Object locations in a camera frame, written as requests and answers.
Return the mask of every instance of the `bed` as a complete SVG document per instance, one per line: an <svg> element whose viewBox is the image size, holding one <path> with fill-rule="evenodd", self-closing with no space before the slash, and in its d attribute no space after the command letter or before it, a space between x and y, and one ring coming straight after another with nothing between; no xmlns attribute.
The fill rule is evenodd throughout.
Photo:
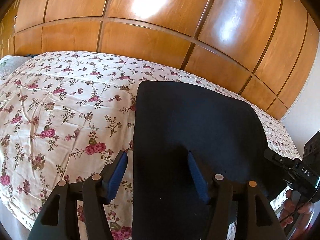
<svg viewBox="0 0 320 240"><path fill-rule="evenodd" d="M145 80L191 83L248 102L182 70L86 51L44 53L7 77L0 86L0 199L27 229L59 180L83 181L124 150L128 168L106 214L114 239L131 239L135 98ZM269 148L300 158L281 122L248 103L263 125ZM279 208L284 199L282 192L272 207ZM85 239L81 202L77 206ZM228 239L235 227L230 225Z"/></svg>

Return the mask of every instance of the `black fabric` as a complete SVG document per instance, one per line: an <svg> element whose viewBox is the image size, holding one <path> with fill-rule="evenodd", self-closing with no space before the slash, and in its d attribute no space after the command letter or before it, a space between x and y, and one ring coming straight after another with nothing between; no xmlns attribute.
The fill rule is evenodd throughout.
<svg viewBox="0 0 320 240"><path fill-rule="evenodd" d="M255 180L270 201L286 186L263 158L268 143L252 107L196 85L142 82L133 143L133 240L201 238L209 207L197 195L188 150L232 181Z"/></svg>

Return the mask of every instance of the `mattress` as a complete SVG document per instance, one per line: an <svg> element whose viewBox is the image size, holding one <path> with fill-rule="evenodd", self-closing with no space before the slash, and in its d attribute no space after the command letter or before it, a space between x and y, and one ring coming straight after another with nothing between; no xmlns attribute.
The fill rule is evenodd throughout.
<svg viewBox="0 0 320 240"><path fill-rule="evenodd" d="M16 69L0 86L0 199L27 229L59 180L83 181L124 150L128 168L105 211L114 239L131 239L135 98L145 80L191 83L249 103L263 125L269 148L300 158L280 121L203 78L117 55L44 53ZM284 199L282 192L272 207L280 207ZM77 207L85 239L81 202ZM235 227L230 225L228 239Z"/></svg>

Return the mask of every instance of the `green leaf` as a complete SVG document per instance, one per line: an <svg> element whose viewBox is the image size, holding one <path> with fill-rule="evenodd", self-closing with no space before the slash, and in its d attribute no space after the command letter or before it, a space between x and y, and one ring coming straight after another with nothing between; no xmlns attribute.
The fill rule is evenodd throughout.
<svg viewBox="0 0 320 240"><path fill-rule="evenodd" d="M95 145L95 144L97 144L97 141L95 139L93 139L93 138L90 138L89 144L90 145Z"/></svg>
<svg viewBox="0 0 320 240"><path fill-rule="evenodd" d="M117 222L111 222L110 223L110 229L119 231L121 229L121 226Z"/></svg>

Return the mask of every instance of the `black cable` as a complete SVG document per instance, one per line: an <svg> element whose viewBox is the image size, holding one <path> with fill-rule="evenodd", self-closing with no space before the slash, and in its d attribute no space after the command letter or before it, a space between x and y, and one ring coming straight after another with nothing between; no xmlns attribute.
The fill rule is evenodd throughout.
<svg viewBox="0 0 320 240"><path fill-rule="evenodd" d="M316 189L315 193L313 194L313 196L312 196L307 202L303 203L302 206L300 206L299 208L298 208L298 205L297 205L296 208L295 208L295 210L294 210L293 212L291 212L289 215L287 215L285 218L281 219L281 220L279 221L279 223L282 223L282 222L285 221L288 217L294 215L300 208L302 208L305 204L307 204L308 202L310 202L310 201L313 199L313 197L316 195L316 193L318 192L319 186L320 186L320 183L318 183L318 186L317 186L317 189Z"/></svg>

